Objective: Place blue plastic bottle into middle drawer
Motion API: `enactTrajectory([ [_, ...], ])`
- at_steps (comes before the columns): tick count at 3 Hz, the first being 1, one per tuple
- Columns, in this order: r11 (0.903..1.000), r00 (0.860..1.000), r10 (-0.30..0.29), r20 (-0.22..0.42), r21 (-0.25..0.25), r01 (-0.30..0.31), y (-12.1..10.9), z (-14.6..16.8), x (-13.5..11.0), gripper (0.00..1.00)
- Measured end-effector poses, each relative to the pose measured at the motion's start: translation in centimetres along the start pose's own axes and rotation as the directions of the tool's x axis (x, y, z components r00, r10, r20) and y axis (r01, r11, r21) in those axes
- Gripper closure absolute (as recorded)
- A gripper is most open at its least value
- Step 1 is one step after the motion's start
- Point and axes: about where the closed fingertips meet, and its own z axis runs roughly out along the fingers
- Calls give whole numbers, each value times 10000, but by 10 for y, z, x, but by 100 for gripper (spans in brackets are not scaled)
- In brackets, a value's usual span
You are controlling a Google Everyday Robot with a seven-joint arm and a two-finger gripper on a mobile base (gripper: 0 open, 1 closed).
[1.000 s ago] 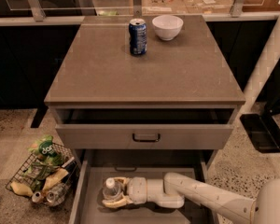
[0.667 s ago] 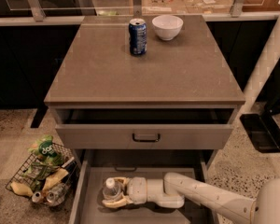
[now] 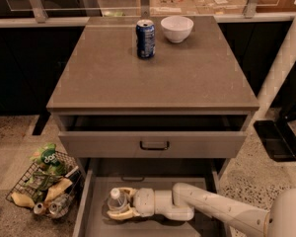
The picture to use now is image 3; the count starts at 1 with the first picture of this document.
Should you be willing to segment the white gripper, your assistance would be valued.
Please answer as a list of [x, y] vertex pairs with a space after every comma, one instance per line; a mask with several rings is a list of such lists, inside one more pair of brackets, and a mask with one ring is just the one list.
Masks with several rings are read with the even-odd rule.
[[137, 191], [134, 188], [121, 187], [119, 190], [126, 193], [130, 198], [133, 198], [134, 207], [128, 204], [122, 211], [109, 210], [109, 218], [122, 221], [136, 217], [138, 214], [141, 217], [148, 217], [154, 214], [155, 194], [152, 189], [142, 188]]

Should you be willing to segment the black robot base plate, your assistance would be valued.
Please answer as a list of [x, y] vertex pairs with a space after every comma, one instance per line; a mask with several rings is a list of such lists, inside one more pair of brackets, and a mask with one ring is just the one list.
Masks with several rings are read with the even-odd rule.
[[257, 120], [254, 128], [270, 159], [296, 161], [296, 135], [285, 120]]

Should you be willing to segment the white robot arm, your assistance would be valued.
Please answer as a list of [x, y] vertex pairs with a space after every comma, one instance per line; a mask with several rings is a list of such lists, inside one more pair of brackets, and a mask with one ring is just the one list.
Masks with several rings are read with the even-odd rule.
[[189, 221], [198, 210], [240, 230], [247, 237], [296, 237], [296, 189], [281, 193], [271, 209], [223, 197], [187, 183], [170, 190], [111, 189], [108, 216], [117, 221], [160, 214]]

